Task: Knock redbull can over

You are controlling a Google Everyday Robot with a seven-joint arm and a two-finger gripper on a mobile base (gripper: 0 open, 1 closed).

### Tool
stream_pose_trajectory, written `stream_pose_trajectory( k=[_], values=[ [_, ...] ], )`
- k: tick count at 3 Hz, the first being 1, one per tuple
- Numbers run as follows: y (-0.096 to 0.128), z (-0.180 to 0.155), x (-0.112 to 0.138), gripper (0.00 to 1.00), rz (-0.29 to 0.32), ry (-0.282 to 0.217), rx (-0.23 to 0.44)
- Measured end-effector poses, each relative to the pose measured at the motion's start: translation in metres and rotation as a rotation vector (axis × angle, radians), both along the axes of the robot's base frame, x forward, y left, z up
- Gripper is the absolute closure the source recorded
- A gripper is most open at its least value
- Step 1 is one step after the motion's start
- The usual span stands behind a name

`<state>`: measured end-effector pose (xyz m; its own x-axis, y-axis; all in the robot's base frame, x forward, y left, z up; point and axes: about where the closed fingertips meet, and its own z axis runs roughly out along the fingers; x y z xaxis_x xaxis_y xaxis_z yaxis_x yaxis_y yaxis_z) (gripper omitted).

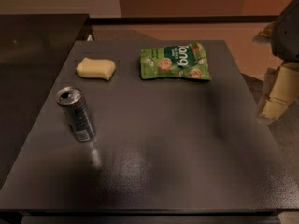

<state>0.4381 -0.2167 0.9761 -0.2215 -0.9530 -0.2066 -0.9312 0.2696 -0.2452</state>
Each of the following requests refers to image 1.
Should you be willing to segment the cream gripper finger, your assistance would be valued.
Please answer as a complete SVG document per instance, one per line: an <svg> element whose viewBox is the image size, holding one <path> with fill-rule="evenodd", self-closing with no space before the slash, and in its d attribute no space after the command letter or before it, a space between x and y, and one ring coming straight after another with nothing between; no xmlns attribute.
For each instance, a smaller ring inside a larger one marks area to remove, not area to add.
<svg viewBox="0 0 299 224"><path fill-rule="evenodd" d="M277 121L299 96L299 63L284 61L277 69L268 68L264 76L257 120L270 125Z"/></svg>

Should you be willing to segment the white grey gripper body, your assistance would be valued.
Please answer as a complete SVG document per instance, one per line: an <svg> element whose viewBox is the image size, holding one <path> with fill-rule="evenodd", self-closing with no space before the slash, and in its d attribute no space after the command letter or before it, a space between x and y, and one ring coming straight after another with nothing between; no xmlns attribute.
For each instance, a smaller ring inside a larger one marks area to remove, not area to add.
<svg viewBox="0 0 299 224"><path fill-rule="evenodd" d="M299 0L291 0L278 17L253 37L270 43L272 53L284 61L299 62Z"/></svg>

